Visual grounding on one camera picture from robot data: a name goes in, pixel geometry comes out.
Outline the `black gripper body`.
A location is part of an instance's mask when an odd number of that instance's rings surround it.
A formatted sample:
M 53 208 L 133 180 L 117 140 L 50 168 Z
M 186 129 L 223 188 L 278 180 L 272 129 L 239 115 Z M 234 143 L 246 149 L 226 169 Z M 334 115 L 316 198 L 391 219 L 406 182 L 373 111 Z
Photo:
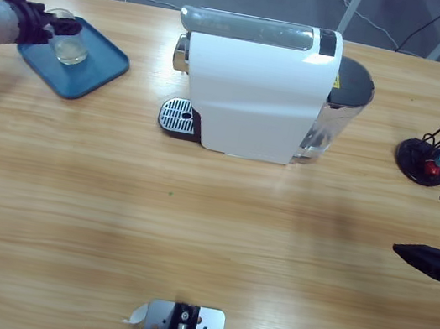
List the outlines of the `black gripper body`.
M 56 16 L 47 13 L 43 3 L 21 2 L 18 15 L 18 37 L 16 44 L 47 44 L 53 34 L 45 28 Z

